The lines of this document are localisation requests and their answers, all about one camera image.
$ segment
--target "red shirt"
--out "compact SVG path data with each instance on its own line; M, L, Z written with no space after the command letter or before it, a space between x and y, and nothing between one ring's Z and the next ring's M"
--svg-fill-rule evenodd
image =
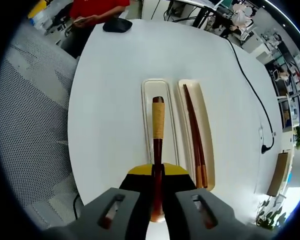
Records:
M73 0L69 15L73 19L86 18L92 15L102 15L118 6L126 7L129 5L129 0ZM94 22L94 24L104 23L107 20L108 18L103 18L98 22Z

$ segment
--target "person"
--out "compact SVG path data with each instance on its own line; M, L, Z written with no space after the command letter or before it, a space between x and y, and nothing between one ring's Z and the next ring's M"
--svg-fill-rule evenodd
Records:
M216 30L221 25L224 26L225 30L220 35L222 38L227 38L231 33L241 36L248 27L254 24L253 20L251 19L251 17L254 15L251 7L235 4L235 6L233 6L233 10L235 14L231 19L225 18L218 13L215 15L215 21L212 25L212 29Z
M129 0L74 0L69 13L73 20L71 39L63 49L77 58L95 25L118 16L129 5Z

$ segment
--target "white tray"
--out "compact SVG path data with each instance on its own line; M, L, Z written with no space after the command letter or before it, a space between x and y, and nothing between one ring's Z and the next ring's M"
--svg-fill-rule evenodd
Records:
M162 162L179 165L174 115L172 111L172 104L175 103L171 102L168 83L163 79L148 79L142 83L141 94L145 141L149 162L152 164L155 163L152 130L152 99L161 96L165 103Z
M211 191L215 187L215 160L214 160L214 148L212 144L212 136L211 136L211 130L210 130L210 124L208 119L208 113L205 105L205 100L198 81L183 79L178 82L177 106L179 109L187 171L190 177L192 178L193 182L195 183L196 182L195 155L194 155L194 146L192 141L187 102L186 102L185 91L184 91L184 84L186 84L189 90L192 105L194 108L194 113L198 123L198 128L200 131L200 137L201 137L202 148L204 153L205 165L206 165L206 174L207 174L207 181L208 181L207 190Z

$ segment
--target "black mouse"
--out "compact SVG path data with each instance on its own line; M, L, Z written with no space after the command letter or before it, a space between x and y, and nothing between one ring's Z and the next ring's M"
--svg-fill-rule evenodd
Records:
M106 21L103 30L110 33L125 33L132 26L132 22L123 18L113 17Z

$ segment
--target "gray chair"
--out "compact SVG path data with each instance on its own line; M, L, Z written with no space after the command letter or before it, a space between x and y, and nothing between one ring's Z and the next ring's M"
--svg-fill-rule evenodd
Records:
M0 69L1 164L20 205L41 229L75 219L78 191L67 122L76 66L73 57L23 23Z

